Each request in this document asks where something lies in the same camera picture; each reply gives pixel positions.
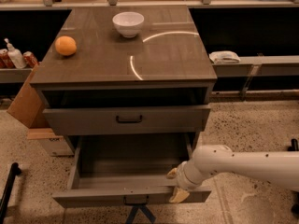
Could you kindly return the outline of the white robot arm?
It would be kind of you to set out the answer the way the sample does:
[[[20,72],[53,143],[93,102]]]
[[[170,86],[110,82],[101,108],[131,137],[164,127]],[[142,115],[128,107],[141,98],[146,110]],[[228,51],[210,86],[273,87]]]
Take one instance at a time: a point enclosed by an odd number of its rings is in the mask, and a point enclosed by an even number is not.
[[[185,201],[192,190],[220,173],[242,175],[298,192],[299,153],[233,152],[224,145],[199,146],[188,161],[182,162],[167,174],[169,179],[176,181],[169,202]]]

